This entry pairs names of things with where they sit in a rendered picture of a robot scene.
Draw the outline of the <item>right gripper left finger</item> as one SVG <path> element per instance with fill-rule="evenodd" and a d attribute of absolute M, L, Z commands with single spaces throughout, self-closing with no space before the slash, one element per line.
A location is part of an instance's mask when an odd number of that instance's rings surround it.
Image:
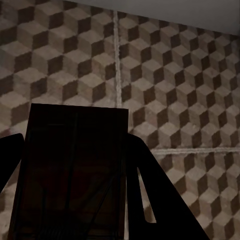
<path fill-rule="evenodd" d="M 22 133 L 0 138 L 0 193 L 22 159 L 24 143 Z"/>

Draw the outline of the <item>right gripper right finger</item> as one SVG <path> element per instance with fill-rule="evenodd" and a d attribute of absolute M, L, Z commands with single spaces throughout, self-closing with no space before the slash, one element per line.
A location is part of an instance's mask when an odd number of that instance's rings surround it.
<path fill-rule="evenodd" d="M 144 141 L 125 135 L 129 240 L 210 240 Z M 156 223 L 145 220 L 139 168 Z"/>

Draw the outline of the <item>mousetrap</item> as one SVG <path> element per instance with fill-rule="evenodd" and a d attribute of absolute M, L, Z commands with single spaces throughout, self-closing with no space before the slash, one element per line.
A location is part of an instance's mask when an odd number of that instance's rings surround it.
<path fill-rule="evenodd" d="M 124 240 L 128 119 L 32 103 L 7 240 Z"/>

